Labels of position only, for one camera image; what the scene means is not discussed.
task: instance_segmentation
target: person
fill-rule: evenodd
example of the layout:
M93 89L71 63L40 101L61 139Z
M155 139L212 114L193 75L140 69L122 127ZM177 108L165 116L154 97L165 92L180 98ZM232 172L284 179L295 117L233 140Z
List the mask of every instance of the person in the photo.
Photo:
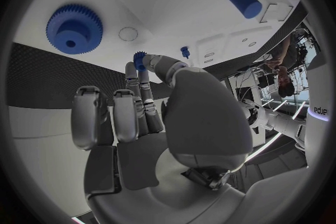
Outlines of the person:
M278 93L280 97L292 96L295 88L287 70L290 69L297 60L296 44L293 33L287 36L279 45L273 48L269 54L272 59L266 61L270 69L277 69L278 73Z

